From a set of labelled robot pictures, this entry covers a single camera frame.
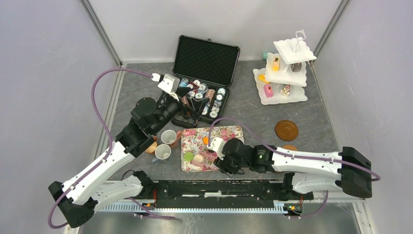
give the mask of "poker chip set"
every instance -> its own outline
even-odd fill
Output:
[[[229,90],[227,92],[227,89],[219,88],[218,86],[212,86],[211,88],[208,88],[207,84],[201,83],[201,81],[199,81],[198,79],[190,81],[188,78],[182,78],[179,86],[191,88],[191,91],[185,98],[183,98],[184,104],[187,104],[188,98],[194,98],[195,100],[201,100],[203,98],[209,99],[209,102],[205,105],[202,111],[203,118],[209,116],[210,118],[215,119],[218,116],[221,116],[221,107],[223,106],[224,98],[229,95]]]
[[[203,104],[199,119],[178,114],[173,124],[193,128],[198,121],[211,124],[222,116],[239,54],[238,46],[180,36],[173,72],[180,79],[180,87],[191,88],[182,98],[183,103],[190,99]]]

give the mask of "yellow item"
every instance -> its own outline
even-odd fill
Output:
[[[274,63],[272,64],[272,70],[277,72],[279,68],[280,68],[280,59],[278,57],[275,57]]]
[[[266,83],[266,84],[269,84],[269,83],[270,83],[270,82],[268,82],[268,81],[265,80],[265,75],[263,75],[263,74],[259,75],[259,76],[258,76],[258,79],[261,80],[262,82]]]
[[[156,143],[156,136],[154,136],[153,139],[155,140],[155,142],[145,150],[146,153],[149,153],[149,154],[155,153],[156,147],[158,146],[158,144]]]
[[[204,138],[202,139],[202,141],[204,142],[205,145],[208,145],[208,137],[204,137]]]

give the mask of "floral tray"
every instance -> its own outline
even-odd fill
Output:
[[[209,128],[192,128],[185,129],[182,131],[181,139],[181,168],[184,172],[206,172],[214,171],[212,169],[207,169],[205,167],[197,167],[192,165],[190,161],[184,160],[184,153],[191,152],[194,155],[199,152],[207,152],[207,145],[204,144],[202,139],[208,137]],[[211,132],[211,138],[220,137],[224,141],[228,141],[233,138],[238,138],[244,142],[243,129],[241,126],[224,126],[224,127],[214,127]],[[215,167],[213,160],[206,160],[206,164]]]

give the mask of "small cup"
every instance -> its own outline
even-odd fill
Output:
[[[145,150],[145,152],[148,154],[154,154],[156,147],[158,147],[158,143],[156,143],[156,136],[154,136],[153,139],[155,140],[155,142]]]
[[[174,148],[178,145],[178,140],[181,138],[182,131],[178,131],[177,133],[174,130],[166,130],[161,135],[161,141]]]
[[[161,163],[165,160],[167,160],[170,156],[171,149],[168,145],[162,144],[158,145],[155,150],[155,156],[156,158],[152,159],[152,163]]]

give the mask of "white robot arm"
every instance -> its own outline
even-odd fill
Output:
[[[352,196],[372,196],[369,173],[336,162],[355,163],[370,170],[370,161],[351,147],[331,153],[300,152],[274,146],[269,150],[263,145],[254,148],[244,145],[239,139],[225,142],[216,137],[207,148],[217,153],[218,159],[214,164],[228,175],[236,174],[242,168],[258,173],[295,172],[285,174],[284,183],[288,183],[286,186],[291,186],[293,191],[300,194],[342,190]]]
[[[132,118],[129,124],[112,142],[110,155],[107,156],[107,149],[70,180],[64,183],[55,181],[49,186],[55,204],[59,201],[57,206],[72,228],[84,224],[94,212],[108,204],[143,194],[142,180],[148,179],[146,174],[132,175],[106,187],[102,187],[102,183],[151,146],[154,143],[152,136],[178,113],[190,113],[197,117],[196,110],[184,106],[181,102],[181,98],[190,88],[178,87],[179,78],[170,74],[152,74],[152,80],[159,82],[158,87],[163,91],[161,97],[158,101],[147,97],[137,102],[131,111]]]

